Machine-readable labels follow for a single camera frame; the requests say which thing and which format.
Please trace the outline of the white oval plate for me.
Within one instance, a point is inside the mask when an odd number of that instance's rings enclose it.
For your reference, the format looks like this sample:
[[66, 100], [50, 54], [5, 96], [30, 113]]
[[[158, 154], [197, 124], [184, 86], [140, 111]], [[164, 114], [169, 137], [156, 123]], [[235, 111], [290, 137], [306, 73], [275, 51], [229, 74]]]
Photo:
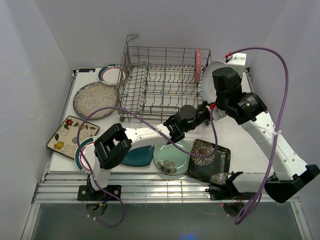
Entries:
[[201, 80], [201, 94], [208, 103], [215, 102], [216, 90], [213, 82], [213, 71], [226, 67], [227, 64], [220, 60], [212, 61], [205, 69]]

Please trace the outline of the black floral square plate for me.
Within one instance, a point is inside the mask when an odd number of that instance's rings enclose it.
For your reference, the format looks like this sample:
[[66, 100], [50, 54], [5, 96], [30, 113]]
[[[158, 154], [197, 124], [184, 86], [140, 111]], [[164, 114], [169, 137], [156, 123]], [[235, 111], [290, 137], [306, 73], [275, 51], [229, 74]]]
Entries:
[[[215, 149], [215, 144], [196, 139], [191, 152], [195, 155], [209, 155]], [[223, 186], [229, 177], [231, 150], [217, 146], [215, 154], [210, 157], [191, 156], [188, 164], [188, 175], [206, 183]]]

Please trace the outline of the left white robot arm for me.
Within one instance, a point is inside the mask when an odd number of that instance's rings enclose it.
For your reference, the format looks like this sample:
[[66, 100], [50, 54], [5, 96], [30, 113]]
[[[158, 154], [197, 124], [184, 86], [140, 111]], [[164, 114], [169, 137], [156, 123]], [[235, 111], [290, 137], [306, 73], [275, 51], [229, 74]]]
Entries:
[[184, 154], [192, 155], [178, 146], [185, 133], [194, 130], [207, 121], [213, 121], [215, 103], [204, 101], [198, 107], [184, 105], [164, 123], [153, 126], [145, 120], [142, 128], [125, 128], [120, 123], [113, 124], [94, 142], [94, 166], [87, 178], [88, 193], [100, 200], [106, 195], [111, 170], [122, 163], [126, 155], [137, 148], [151, 145], [172, 144]]

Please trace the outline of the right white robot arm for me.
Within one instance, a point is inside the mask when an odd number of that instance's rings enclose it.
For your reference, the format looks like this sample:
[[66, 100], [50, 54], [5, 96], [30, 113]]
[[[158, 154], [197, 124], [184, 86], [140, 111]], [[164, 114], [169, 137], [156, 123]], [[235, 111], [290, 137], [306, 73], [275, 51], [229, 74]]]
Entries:
[[226, 194], [237, 199], [243, 193], [262, 189], [274, 201], [284, 203], [320, 174], [315, 164], [307, 164], [276, 130], [266, 105], [253, 92], [243, 92], [239, 74], [231, 67], [213, 71], [216, 106], [233, 118], [256, 142], [264, 155], [273, 157], [273, 173], [233, 173], [226, 180]]

